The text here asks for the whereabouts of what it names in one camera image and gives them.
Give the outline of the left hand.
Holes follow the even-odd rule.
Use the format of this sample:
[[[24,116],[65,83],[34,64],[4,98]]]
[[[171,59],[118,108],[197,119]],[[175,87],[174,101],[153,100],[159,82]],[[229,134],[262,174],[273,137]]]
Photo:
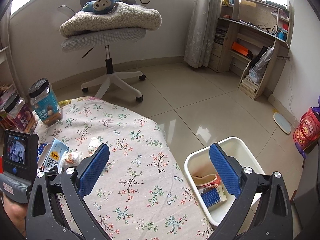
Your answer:
[[[3,195],[3,205],[4,210],[14,226],[16,226],[17,230],[23,236],[26,236],[25,218],[27,216],[28,204],[17,203],[8,198],[6,195]]]

